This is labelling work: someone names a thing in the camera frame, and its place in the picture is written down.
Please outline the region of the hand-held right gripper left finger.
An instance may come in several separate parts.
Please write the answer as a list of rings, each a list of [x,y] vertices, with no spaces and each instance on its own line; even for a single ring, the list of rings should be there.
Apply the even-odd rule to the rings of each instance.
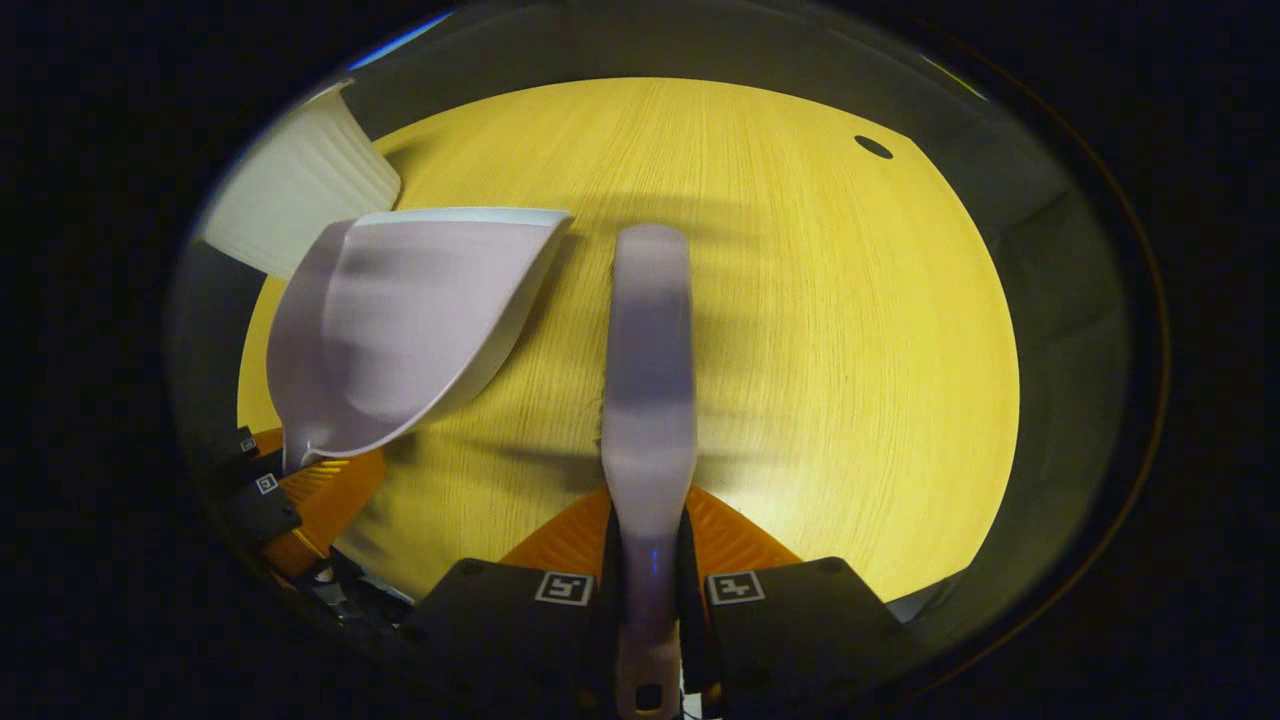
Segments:
[[[618,530],[604,491],[500,561],[460,560],[401,623],[444,717],[612,717]]]

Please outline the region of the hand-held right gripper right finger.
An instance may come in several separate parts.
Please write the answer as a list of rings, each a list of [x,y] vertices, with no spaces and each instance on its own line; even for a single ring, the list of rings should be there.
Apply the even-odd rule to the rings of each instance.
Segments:
[[[840,557],[803,561],[709,492],[678,532],[685,684],[712,707],[854,701],[902,662],[902,624]]]

